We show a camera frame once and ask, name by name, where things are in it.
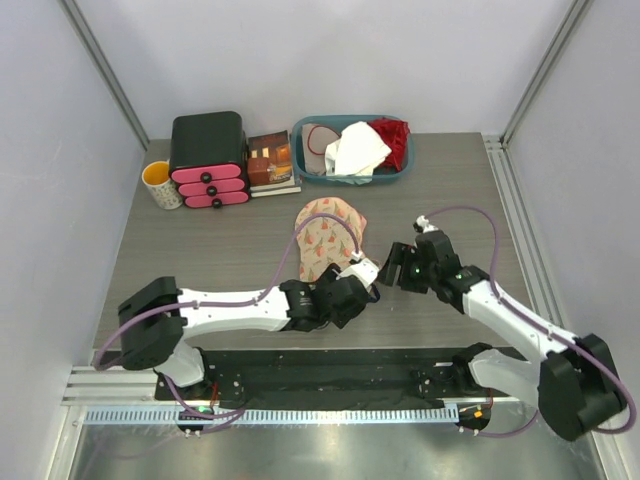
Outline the pink mesh laundry bag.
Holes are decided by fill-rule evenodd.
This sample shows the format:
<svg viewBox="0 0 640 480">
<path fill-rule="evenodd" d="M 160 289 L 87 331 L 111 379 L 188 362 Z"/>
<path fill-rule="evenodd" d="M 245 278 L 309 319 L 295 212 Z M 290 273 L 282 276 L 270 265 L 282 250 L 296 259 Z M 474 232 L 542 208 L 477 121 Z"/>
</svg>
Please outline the pink mesh laundry bag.
<svg viewBox="0 0 640 480">
<path fill-rule="evenodd" d="M 335 278 L 351 266 L 352 253 L 366 258 L 363 250 L 367 219 L 345 200 L 322 197 L 310 201 L 298 213 L 294 228 L 300 254 L 300 280 L 313 289 L 329 271 Z"/>
</svg>

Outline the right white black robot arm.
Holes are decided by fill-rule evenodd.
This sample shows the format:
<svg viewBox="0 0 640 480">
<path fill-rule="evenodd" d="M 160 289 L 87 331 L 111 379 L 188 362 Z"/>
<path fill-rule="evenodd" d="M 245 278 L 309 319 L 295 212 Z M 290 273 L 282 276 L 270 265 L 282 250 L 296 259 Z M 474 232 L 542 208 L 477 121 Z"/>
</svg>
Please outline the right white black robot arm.
<svg viewBox="0 0 640 480">
<path fill-rule="evenodd" d="M 606 342 L 579 337 L 515 301 L 477 266 L 462 265 L 440 230 L 393 243 L 380 283 L 437 298 L 497 333 L 518 352 L 512 358 L 485 344 L 459 353 L 451 380 L 465 395 L 498 390 L 535 407 L 562 439 L 574 441 L 627 411 L 630 429 L 637 411 L 621 383 Z"/>
</svg>

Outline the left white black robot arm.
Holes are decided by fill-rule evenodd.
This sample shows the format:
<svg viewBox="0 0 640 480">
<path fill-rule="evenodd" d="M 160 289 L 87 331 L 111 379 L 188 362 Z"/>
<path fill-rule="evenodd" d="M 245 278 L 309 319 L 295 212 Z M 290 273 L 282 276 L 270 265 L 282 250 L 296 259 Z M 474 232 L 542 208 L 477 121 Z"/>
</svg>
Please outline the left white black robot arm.
<svg viewBox="0 0 640 480">
<path fill-rule="evenodd" d="M 118 308 L 121 365 L 153 369 L 190 398 L 205 397 L 213 375 L 189 339 L 228 331 L 311 332 L 342 328 L 377 299 L 376 264 L 363 260 L 342 270 L 329 265 L 315 282 L 285 281 L 268 291 L 203 292 L 180 289 L 160 277 Z"/>
</svg>

